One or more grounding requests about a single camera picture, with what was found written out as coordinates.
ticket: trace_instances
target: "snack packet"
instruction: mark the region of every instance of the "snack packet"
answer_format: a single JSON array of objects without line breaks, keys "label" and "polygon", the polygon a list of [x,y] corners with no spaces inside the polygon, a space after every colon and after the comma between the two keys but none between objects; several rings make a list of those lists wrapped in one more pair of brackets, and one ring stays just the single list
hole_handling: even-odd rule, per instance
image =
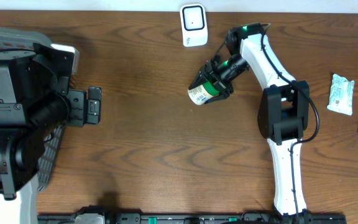
[{"label": "snack packet", "polygon": [[327,109],[352,115],[353,88],[354,81],[334,74]]}]

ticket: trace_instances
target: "wooden table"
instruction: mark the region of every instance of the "wooden table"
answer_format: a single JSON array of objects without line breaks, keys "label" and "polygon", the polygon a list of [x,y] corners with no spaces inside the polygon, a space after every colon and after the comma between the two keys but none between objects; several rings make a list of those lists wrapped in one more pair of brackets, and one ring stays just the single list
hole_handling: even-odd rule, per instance
[{"label": "wooden table", "polygon": [[[302,146],[303,193],[312,212],[358,223],[358,15],[208,13],[208,44],[182,45],[175,12],[0,11],[0,26],[35,30],[80,52],[78,89],[101,86],[99,126],[68,128],[39,212],[104,205],[143,212],[270,210],[273,163],[257,127],[253,72],[227,100],[194,105],[187,88],[233,26],[271,22],[285,68],[307,80],[321,130]],[[333,73],[355,80],[353,115],[326,109]],[[310,111],[309,128],[314,130]]]}]

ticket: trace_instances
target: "gray plastic basket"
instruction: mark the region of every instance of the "gray plastic basket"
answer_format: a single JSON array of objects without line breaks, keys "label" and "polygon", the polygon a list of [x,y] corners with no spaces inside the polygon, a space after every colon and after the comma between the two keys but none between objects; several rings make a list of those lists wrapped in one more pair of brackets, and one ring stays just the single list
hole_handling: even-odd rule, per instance
[{"label": "gray plastic basket", "polygon": [[[33,50],[33,43],[39,43],[49,47],[52,41],[47,36],[38,32],[0,28],[0,49]],[[53,131],[55,134],[54,139],[45,143],[45,153],[38,160],[40,169],[38,172],[39,192],[45,190],[49,184],[57,152],[63,138],[64,128],[56,128]]]}]

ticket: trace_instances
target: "white wall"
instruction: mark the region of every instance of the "white wall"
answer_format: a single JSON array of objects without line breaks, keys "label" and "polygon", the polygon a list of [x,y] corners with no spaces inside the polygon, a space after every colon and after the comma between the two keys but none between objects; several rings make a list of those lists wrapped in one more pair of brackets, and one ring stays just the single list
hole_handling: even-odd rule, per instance
[{"label": "white wall", "polygon": [[179,11],[194,2],[209,12],[358,13],[358,0],[0,0],[0,9]]}]

